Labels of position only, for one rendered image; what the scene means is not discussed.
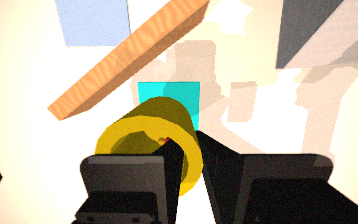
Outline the orange wooden plank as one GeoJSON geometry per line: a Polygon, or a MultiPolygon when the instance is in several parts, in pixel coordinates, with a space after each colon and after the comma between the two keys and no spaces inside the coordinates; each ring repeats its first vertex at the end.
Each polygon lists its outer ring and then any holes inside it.
{"type": "Polygon", "coordinates": [[[210,0],[170,0],[47,109],[59,120],[90,110],[200,24],[210,0]]]}

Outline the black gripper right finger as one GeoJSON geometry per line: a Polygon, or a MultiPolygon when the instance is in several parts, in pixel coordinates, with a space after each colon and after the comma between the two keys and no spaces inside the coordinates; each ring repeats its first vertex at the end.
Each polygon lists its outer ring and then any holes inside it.
{"type": "Polygon", "coordinates": [[[322,154],[240,154],[200,130],[202,175],[216,224],[242,224],[256,179],[322,178],[329,182],[333,161],[322,154]]]}

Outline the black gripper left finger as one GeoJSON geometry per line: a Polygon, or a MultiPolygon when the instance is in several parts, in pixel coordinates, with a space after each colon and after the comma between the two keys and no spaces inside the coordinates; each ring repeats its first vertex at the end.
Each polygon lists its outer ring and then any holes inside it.
{"type": "Polygon", "coordinates": [[[153,192],[162,224],[176,224],[184,151],[171,138],[151,154],[93,154],[80,164],[92,191],[153,192]]]}

